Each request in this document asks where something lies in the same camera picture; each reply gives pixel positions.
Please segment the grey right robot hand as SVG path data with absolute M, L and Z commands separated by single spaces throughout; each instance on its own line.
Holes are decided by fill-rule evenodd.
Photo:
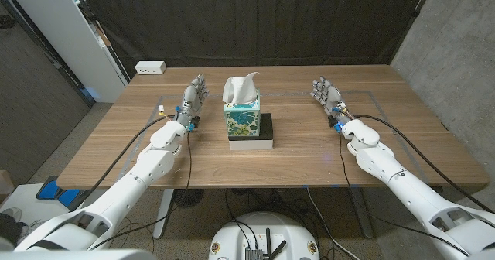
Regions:
M 354 116 L 347 110 L 338 88 L 325 77 L 321 76 L 319 80 L 312 82 L 311 96 L 323 106 L 332 126 L 338 123 L 345 125 L 354 120 Z

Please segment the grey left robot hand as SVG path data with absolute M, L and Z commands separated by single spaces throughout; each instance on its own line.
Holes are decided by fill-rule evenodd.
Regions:
M 186 87 L 175 121 L 184 127 L 188 126 L 195 117 L 200 115 L 203 102 L 208 94 L 204 76 L 199 74 Z

